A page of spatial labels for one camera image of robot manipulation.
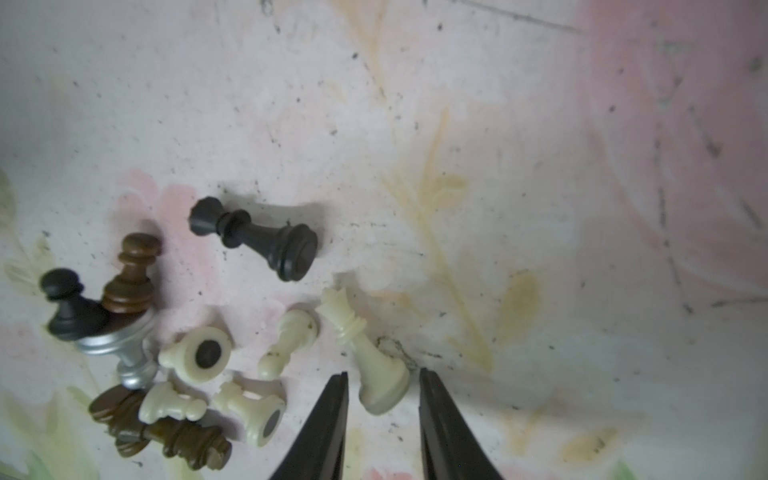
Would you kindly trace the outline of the black chess piece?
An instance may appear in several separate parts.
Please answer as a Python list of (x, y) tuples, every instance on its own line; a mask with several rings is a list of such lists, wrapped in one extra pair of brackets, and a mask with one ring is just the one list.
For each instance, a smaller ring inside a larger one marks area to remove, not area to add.
[(227, 211), (215, 197), (197, 201), (190, 210), (188, 224), (193, 234), (216, 235), (226, 248), (250, 248), (284, 282), (298, 282), (305, 277), (319, 246), (318, 235), (305, 224), (280, 228), (257, 225), (248, 212)]

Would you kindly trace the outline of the large silver chess piece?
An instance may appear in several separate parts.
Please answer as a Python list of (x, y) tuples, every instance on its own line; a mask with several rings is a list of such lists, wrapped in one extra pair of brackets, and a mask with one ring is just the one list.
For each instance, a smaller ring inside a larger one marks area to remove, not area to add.
[(75, 348), (91, 356), (115, 355), (121, 384), (130, 390), (146, 388), (158, 372), (156, 360), (144, 348), (145, 338), (156, 325), (155, 316), (153, 307), (139, 313), (111, 313), (105, 327), (76, 340)]

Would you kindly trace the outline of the cream pawn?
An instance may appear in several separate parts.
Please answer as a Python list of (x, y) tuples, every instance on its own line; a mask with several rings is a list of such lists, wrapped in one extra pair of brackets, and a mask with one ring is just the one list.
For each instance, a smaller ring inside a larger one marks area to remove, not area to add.
[(258, 362), (258, 374), (262, 380), (273, 381), (280, 377), (294, 353), (311, 347), (316, 341), (319, 328), (315, 318), (305, 310), (288, 310), (278, 322), (278, 339)]

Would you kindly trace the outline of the cream piece base facing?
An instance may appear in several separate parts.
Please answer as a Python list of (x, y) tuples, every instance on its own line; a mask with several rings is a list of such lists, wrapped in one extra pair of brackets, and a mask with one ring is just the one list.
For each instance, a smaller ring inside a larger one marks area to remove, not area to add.
[(164, 346), (158, 362), (161, 367), (172, 370), (181, 381), (198, 385), (213, 380), (225, 370), (232, 350), (232, 341), (224, 330), (205, 326)]

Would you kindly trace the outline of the cream rook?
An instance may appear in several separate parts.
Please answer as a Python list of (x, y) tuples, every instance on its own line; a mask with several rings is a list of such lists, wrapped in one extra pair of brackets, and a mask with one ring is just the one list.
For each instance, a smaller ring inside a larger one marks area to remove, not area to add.
[(279, 427), (287, 404), (277, 395), (249, 396), (240, 385), (225, 382), (213, 395), (211, 408), (239, 420), (249, 445), (264, 447)]

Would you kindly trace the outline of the black pawn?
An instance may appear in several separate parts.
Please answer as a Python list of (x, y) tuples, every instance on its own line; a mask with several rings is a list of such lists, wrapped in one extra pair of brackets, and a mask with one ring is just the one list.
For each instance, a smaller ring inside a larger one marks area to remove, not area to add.
[(73, 270), (49, 270), (40, 279), (40, 289), (49, 302), (57, 305), (47, 329), (58, 340), (74, 342), (106, 326), (109, 314), (99, 303), (83, 296), (84, 286)]

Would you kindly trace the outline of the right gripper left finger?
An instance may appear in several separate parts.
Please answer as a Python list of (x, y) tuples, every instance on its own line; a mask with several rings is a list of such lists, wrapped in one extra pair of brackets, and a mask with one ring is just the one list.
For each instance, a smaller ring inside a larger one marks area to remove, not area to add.
[(348, 374), (332, 375), (271, 480), (338, 480), (344, 470)]

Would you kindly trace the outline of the brown pawn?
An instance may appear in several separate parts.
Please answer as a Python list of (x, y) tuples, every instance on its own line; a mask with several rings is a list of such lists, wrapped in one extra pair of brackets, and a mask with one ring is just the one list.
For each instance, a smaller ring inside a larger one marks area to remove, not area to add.
[(152, 305), (155, 288), (148, 269), (155, 264), (161, 241), (150, 234), (134, 232), (124, 237), (118, 261), (122, 270), (104, 286), (101, 305), (114, 314), (139, 314)]

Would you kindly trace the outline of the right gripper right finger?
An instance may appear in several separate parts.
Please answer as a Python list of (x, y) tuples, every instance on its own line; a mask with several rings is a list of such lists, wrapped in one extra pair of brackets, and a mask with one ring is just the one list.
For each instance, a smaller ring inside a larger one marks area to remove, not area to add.
[(427, 480), (501, 480), (483, 452), (440, 376), (427, 368), (419, 372), (420, 439)]

